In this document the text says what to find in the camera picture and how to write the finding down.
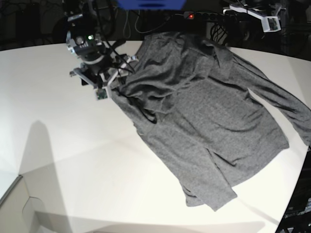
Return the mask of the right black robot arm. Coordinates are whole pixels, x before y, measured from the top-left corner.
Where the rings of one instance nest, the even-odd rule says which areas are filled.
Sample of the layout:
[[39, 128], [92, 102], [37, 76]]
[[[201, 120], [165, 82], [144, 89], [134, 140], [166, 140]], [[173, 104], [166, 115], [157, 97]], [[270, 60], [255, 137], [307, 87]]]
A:
[[101, 15], [96, 0], [62, 2], [69, 26], [66, 45], [71, 54], [81, 60], [80, 66], [69, 75], [80, 78], [82, 85], [90, 85], [98, 100], [110, 99], [115, 80], [134, 73], [131, 63], [138, 61], [134, 55], [116, 51], [125, 44], [124, 39], [109, 43], [108, 38], [116, 29], [116, 16], [112, 2], [108, 0], [106, 4], [109, 17]]

